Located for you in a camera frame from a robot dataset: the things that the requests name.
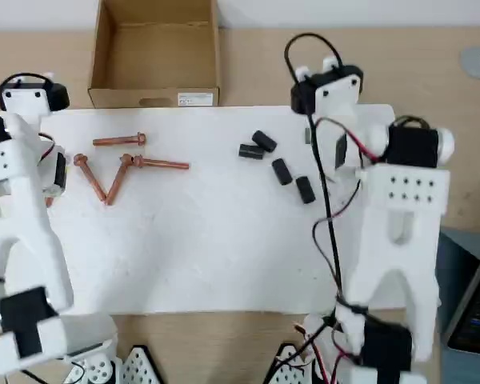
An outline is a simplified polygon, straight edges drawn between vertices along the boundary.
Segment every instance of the white foam board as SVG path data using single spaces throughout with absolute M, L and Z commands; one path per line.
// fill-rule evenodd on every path
M 358 110 L 362 121 L 394 118 L 390 106 Z M 334 285 L 311 239 L 311 227 L 325 209 L 305 127 L 306 119 L 285 106 L 68 110 L 47 118 L 42 130 L 71 159 L 86 154 L 106 190 L 124 153 L 191 163 L 188 171 L 130 170 L 114 206 L 104 206 L 70 164 L 66 192 L 49 212 L 74 287 L 71 313 L 300 314 L 331 308 Z M 256 130 L 275 139 L 278 148 L 262 161 L 239 158 L 238 146 L 249 143 Z M 138 131 L 147 134 L 145 147 L 92 145 L 93 138 Z M 319 130 L 328 171 L 339 135 L 332 126 Z M 279 157 L 295 178 L 310 178 L 316 202 L 305 206 L 295 184 L 279 185 L 271 168 Z M 352 187 L 334 193 L 335 207 Z M 328 249 L 326 225 L 319 233 Z M 348 241 L 348 235 L 342 231 L 338 237 Z M 341 257 L 343 262 L 350 256 Z M 16 245 L 8 290 L 39 284 L 42 272 Z M 403 301 L 391 286 L 380 289 L 373 304 L 394 308 Z

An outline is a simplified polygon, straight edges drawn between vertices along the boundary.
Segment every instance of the red wire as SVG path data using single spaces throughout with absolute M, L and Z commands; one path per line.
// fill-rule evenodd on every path
M 303 326 L 295 323 L 294 327 L 297 330 L 297 332 L 299 332 L 304 338 L 306 337 L 306 329 L 304 329 Z M 314 355 L 317 358 L 318 366 L 320 368 L 320 373 L 322 374 L 322 380 L 326 384 L 329 384 L 329 380 L 327 379 L 327 374 L 326 374 L 326 368 L 323 365 L 323 360 L 322 360 L 322 355 L 320 354 L 320 350 L 317 348 L 317 345 L 314 342 L 311 343 L 311 347 L 313 348 Z
M 329 380 L 327 380 L 327 375 L 326 375 L 326 368 L 323 365 L 323 360 L 322 360 L 322 356 L 320 355 L 320 351 L 318 350 L 314 342 L 311 343 L 311 346 L 313 347 L 314 355 L 317 357 L 318 366 L 320 367 L 320 373 L 322 374 L 322 380 L 324 383 L 329 384 Z
M 39 160 L 39 162 L 42 162 L 46 158 L 46 156 L 48 156 L 51 153 L 51 151 L 54 150 L 55 140 L 54 140 L 54 138 L 52 138 L 48 134 L 45 134 L 44 132 L 39 132 L 38 135 L 41 136 L 42 138 L 47 138 L 48 140 L 51 140 L 51 143 L 52 143 L 50 148 L 48 148 L 48 150 L 44 154 L 42 154 L 41 160 Z
M 336 361 L 334 362 L 333 374 L 330 377 L 330 384 L 335 384 L 336 383 L 336 370 L 338 370 L 338 365 L 339 365 L 340 360 L 342 358 L 344 358 L 345 356 L 346 356 L 346 354 L 343 354 L 343 353 L 340 352 L 340 354 L 336 358 Z
M 345 133 L 349 135 L 349 137 L 352 139 L 355 145 L 358 146 L 362 154 L 367 156 L 369 160 L 371 160 L 372 162 L 378 162 L 380 160 L 380 158 L 377 155 L 370 152 L 370 150 L 368 150 L 368 148 L 365 147 L 365 145 L 361 142 L 361 140 L 359 140 L 346 126 L 341 124 L 339 121 L 334 120 L 333 118 L 319 118 L 315 123 L 316 127 L 318 128 L 318 125 L 320 125 L 320 123 L 324 121 L 332 122 L 336 126 L 339 126 L 341 129 L 343 129 Z

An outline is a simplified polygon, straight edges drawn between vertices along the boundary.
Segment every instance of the bolt head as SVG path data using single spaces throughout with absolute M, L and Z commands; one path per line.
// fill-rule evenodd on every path
M 144 146 L 147 140 L 146 135 L 138 132 L 137 137 L 138 137 L 138 146 Z
M 119 159 L 124 166 L 131 166 L 134 164 L 134 158 L 131 154 L 124 154 Z
M 134 166 L 137 166 L 138 168 L 142 168 L 143 163 L 144 163 L 144 159 L 142 158 L 142 156 L 134 157 Z
M 73 158 L 73 164 L 83 166 L 87 162 L 87 156 L 84 154 L 76 154 Z

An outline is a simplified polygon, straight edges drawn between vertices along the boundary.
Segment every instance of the wooden table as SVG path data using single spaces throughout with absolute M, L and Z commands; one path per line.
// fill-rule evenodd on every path
M 297 30 L 222 30 L 223 106 L 286 105 L 290 78 L 282 60 Z M 480 46 L 480 27 L 318 30 L 346 62 L 365 71 L 363 102 L 389 103 L 397 114 L 419 114 L 447 126 L 456 137 L 448 226 L 480 231 L 480 80 L 459 65 L 468 46 Z M 19 71 L 53 71 L 68 86 L 73 108 L 91 108 L 87 94 L 93 32 L 0 33 L 0 81 Z M 318 69 L 326 54 L 312 41 L 297 44 L 296 65 Z M 401 311 L 385 317 L 400 318 Z M 292 321 L 281 314 L 168 314 L 121 316 L 119 353 L 144 342 L 167 382 L 261 382 L 283 340 L 295 339 Z M 438 348 L 423 367 L 439 383 Z M 49 382 L 66 372 L 57 362 L 34 369 Z M 12 382 L 28 382 L 15 375 Z

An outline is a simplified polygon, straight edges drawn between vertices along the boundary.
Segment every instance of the white wall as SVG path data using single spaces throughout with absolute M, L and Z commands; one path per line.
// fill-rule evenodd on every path
M 0 30 L 87 29 L 98 0 L 0 0 Z M 218 0 L 228 27 L 480 25 L 480 0 Z

